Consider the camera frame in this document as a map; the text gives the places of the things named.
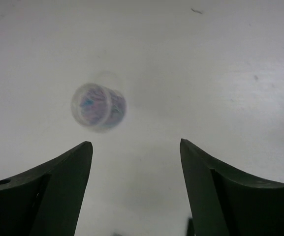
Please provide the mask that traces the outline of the clear jar of paper clips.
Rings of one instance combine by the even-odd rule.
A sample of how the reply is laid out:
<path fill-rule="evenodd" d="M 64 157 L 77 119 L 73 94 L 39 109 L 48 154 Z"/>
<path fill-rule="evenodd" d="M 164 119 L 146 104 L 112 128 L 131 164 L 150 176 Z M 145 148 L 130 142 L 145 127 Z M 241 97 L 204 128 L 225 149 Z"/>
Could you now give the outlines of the clear jar of paper clips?
<path fill-rule="evenodd" d="M 119 125 L 126 110 L 126 99 L 122 93 L 95 83 L 79 87 L 71 100 L 71 113 L 76 122 L 96 132 Z"/>

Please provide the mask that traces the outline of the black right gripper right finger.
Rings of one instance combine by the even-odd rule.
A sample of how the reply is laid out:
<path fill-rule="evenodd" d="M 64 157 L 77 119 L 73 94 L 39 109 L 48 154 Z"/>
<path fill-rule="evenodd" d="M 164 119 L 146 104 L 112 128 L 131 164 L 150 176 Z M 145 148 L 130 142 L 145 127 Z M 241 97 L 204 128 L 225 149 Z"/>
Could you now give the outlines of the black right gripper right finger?
<path fill-rule="evenodd" d="M 186 139 L 180 155 L 189 236 L 284 236 L 284 183 L 246 173 Z"/>

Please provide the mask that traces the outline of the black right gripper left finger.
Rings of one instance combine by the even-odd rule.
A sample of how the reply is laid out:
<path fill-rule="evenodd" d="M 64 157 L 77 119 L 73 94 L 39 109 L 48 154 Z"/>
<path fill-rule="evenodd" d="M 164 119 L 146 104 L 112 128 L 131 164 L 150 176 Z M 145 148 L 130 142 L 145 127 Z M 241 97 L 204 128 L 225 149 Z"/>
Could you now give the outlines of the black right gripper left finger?
<path fill-rule="evenodd" d="M 73 236 L 89 180 L 91 142 L 0 180 L 0 236 Z"/>

